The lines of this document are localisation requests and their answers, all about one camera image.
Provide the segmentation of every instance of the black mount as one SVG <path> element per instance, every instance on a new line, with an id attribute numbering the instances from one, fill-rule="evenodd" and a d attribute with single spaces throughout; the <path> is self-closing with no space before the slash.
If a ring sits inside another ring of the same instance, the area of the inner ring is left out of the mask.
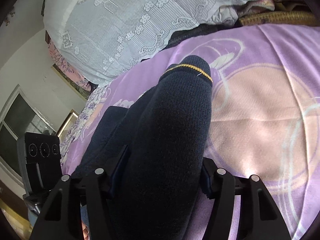
<path id="1" fill-rule="evenodd" d="M 115 240 L 107 199 L 115 196 L 130 152 L 124 146 L 112 164 L 82 179 L 64 175 L 45 201 L 30 240 L 82 240 L 80 205 L 87 205 L 93 240 Z M 204 158 L 201 189 L 215 199 L 203 240 L 228 240 L 235 195 L 241 195 L 237 240 L 290 240 L 281 213 L 257 175 L 235 177 L 213 160 Z M 29 196 L 29 205 L 41 202 Z"/>

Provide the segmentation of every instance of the bed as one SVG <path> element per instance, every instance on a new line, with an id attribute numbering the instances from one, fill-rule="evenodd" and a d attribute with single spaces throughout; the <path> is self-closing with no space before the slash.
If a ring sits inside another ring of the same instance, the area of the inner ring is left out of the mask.
<path id="1" fill-rule="evenodd" d="M 91 95 L 60 146 L 63 173 L 80 163 L 109 106 L 129 108 L 170 64 L 198 55 L 210 64 L 214 84 L 204 156 L 234 175 L 258 174 L 292 239 L 300 239 L 320 210 L 319 38 L 319 27 L 265 24 L 191 38 L 159 52 Z M 202 238 L 212 205 L 199 192 L 186 239 Z M 238 217 L 236 199 L 230 240 Z"/>

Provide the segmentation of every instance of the window frame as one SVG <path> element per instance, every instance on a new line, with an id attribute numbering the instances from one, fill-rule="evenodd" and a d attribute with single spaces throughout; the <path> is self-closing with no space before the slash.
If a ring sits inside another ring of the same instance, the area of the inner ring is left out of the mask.
<path id="1" fill-rule="evenodd" d="M 2 126 L 4 126 L 9 133 L 12 135 L 12 137 L 15 138 L 15 140 L 18 139 L 16 134 L 11 130 L 11 128 L 7 125 L 7 123 L 4 121 L 4 118 L 6 117 L 10 107 L 12 106 L 14 100 L 17 98 L 17 96 L 22 96 L 23 100 L 30 106 L 30 108 L 44 121 L 54 132 L 56 130 L 53 128 L 53 125 L 30 103 L 26 95 L 21 90 L 20 85 L 17 85 L 15 89 L 10 94 L 9 98 L 7 99 L 6 103 L 4 104 L 4 107 L 2 108 L 0 112 L 0 129 Z M 0 156 L 0 169 L 4 170 L 4 172 L 14 180 L 19 186 L 23 187 L 22 177 L 16 173 L 10 166 L 5 162 L 5 160 Z"/>

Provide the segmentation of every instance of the white wall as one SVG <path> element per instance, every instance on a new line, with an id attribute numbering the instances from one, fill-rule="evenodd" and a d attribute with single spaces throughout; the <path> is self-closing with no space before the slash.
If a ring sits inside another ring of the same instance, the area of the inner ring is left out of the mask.
<path id="1" fill-rule="evenodd" d="M 0 110 L 17 85 L 28 101 L 57 130 L 71 109 L 80 113 L 85 101 L 52 70 L 53 61 L 44 41 L 45 30 L 39 31 L 21 46 L 0 69 Z M 21 188 L 4 171 L 0 179 L 21 197 Z"/>
<path id="2" fill-rule="evenodd" d="M 27 40 L 44 28 L 41 15 L 43 0 L 17 0 L 10 24 L 0 23 L 0 69 Z"/>

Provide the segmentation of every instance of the black camera module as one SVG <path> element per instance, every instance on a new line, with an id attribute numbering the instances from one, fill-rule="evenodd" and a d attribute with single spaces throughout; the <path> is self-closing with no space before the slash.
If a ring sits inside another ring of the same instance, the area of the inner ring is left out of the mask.
<path id="1" fill-rule="evenodd" d="M 40 145 L 40 153 L 43 157 L 49 157 L 50 154 L 50 148 L 49 145 L 47 143 L 42 143 Z"/>
<path id="2" fill-rule="evenodd" d="M 35 144 L 30 144 L 29 145 L 29 154 L 32 156 L 32 157 L 36 157 L 36 155 L 38 154 L 38 148 Z"/>
<path id="3" fill-rule="evenodd" d="M 54 155 L 57 155 L 59 153 L 58 145 L 56 145 L 56 144 L 52 145 L 52 152 Z"/>

